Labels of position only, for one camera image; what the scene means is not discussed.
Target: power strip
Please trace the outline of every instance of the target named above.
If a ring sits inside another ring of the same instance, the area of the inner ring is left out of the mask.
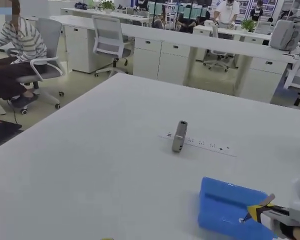
[[[166,134],[159,134],[160,138],[173,140],[174,136],[172,132],[167,132]],[[222,145],[218,143],[213,143],[207,139],[197,139],[193,137],[185,137],[184,144],[191,145],[197,148],[206,149],[219,154],[228,155],[231,157],[237,157],[232,147],[228,145]]]

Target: gray device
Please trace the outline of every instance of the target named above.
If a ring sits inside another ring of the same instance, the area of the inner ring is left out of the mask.
[[[269,46],[274,49],[291,51],[296,49],[300,40],[300,23],[279,20],[273,30]]]
[[[180,153],[184,146],[188,123],[186,121],[180,121],[176,128],[175,135],[173,137],[172,151]]]

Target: black mat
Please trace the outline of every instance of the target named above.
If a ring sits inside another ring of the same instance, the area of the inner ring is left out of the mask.
[[[0,145],[20,134],[21,127],[20,124],[0,120]]]

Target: tiled floor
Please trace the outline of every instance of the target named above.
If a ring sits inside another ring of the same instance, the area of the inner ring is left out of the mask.
[[[64,40],[62,38],[59,42],[58,55],[64,68],[67,70],[67,53],[65,52]],[[4,57],[6,57],[5,53],[0,53],[0,58]],[[128,59],[128,66],[124,66],[124,62],[120,61],[118,63],[118,67],[126,68],[130,73],[132,73],[132,62],[132,59]],[[203,66],[202,63],[196,62],[193,68],[189,86],[197,89],[233,95],[235,75],[235,69],[229,69],[227,73],[217,70],[208,70]],[[106,73],[102,73],[99,75],[99,77],[95,77],[94,74],[70,71],[66,74],[66,76],[59,79],[47,80],[40,86],[42,88],[47,88],[51,93],[54,93],[54,96],[59,96],[58,91],[65,92],[64,97],[58,97],[60,99],[61,106],[64,106],[83,95],[90,89],[94,88],[98,84],[102,83],[106,79]],[[282,98],[279,96],[274,97],[272,102],[281,106],[292,106],[294,99]],[[13,110],[5,101],[0,100],[0,103],[7,112],[6,115],[0,115],[0,119],[14,122]],[[27,115],[21,115],[17,111],[16,119],[22,125],[22,129],[25,130],[55,111],[56,109],[53,105],[42,102],[39,98],[38,101],[29,106]]]

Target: blue tray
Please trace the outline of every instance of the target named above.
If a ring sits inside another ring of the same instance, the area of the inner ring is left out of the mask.
[[[200,190],[198,223],[205,228],[237,240],[272,240],[276,235],[253,219],[240,223],[247,206],[257,205],[267,197],[261,191],[204,177]]]

